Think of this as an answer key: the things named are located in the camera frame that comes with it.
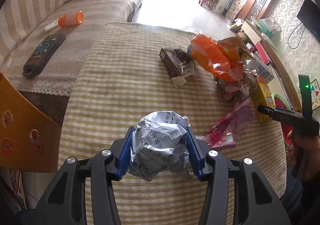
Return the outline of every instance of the human hand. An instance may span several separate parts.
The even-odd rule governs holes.
[[[293,135],[292,131],[290,131],[287,137],[289,140],[293,139],[288,150],[288,169],[293,170],[297,162],[298,146],[302,147],[308,151],[308,165],[303,179],[305,181],[311,180],[315,175],[320,173],[320,138],[318,136]]]

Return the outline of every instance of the patterned wallpaper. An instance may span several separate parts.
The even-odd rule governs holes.
[[[320,81],[320,43],[316,37],[306,29],[298,48],[291,49],[287,40],[290,33],[300,23],[296,17],[304,0],[276,0],[268,17],[271,16],[281,26],[282,31],[272,38],[278,49],[278,56],[289,73],[292,82],[298,83],[298,74],[310,76],[310,81],[315,78]],[[290,46],[297,46],[300,35],[293,33]],[[314,117],[320,120],[320,109],[314,111]]]

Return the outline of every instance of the yellow box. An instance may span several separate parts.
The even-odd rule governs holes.
[[[258,105],[264,105],[267,107],[274,108],[275,105],[272,101],[271,92],[270,92],[268,85],[266,84],[264,78],[262,76],[257,77],[257,83],[258,83],[258,87],[256,89],[256,92],[252,96],[252,100],[253,100],[255,108],[257,109]],[[265,114],[259,113],[259,112],[258,112],[258,118],[259,118],[260,122],[267,122],[267,121],[272,120],[271,117],[269,117]]]

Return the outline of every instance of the pink plastic wrapper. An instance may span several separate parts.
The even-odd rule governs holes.
[[[240,105],[237,104],[229,114],[201,138],[207,142],[209,148],[225,149],[236,146],[235,139],[239,137],[240,131],[250,124],[255,115],[250,109],[250,98],[247,98]]]

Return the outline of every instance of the person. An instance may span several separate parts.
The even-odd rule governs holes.
[[[287,188],[281,201],[292,224],[319,224],[320,221],[320,138],[288,134],[292,140],[287,158]],[[291,176],[298,146],[308,151],[308,165],[300,182]]]

